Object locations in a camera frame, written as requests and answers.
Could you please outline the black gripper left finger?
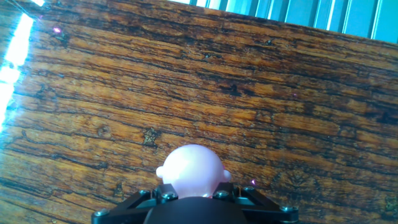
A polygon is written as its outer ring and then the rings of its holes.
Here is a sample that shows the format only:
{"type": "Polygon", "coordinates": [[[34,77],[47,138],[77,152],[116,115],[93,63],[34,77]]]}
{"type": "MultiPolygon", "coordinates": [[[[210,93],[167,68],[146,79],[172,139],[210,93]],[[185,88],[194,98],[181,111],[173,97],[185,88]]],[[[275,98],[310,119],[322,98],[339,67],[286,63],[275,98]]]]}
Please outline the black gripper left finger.
{"type": "Polygon", "coordinates": [[[158,185],[154,190],[139,190],[112,209],[103,208],[91,215],[91,224],[143,224],[150,211],[178,199],[171,184],[158,185]]]}

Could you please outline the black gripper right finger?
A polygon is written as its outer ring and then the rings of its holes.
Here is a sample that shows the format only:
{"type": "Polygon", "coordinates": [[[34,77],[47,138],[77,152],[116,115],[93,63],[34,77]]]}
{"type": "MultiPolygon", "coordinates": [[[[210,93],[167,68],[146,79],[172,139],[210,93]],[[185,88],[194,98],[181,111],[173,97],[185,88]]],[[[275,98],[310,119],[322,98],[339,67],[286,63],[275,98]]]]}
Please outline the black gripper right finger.
{"type": "Polygon", "coordinates": [[[213,192],[216,213],[231,223],[297,223],[299,210],[282,206],[261,194],[254,187],[236,187],[220,183],[213,192]]]}

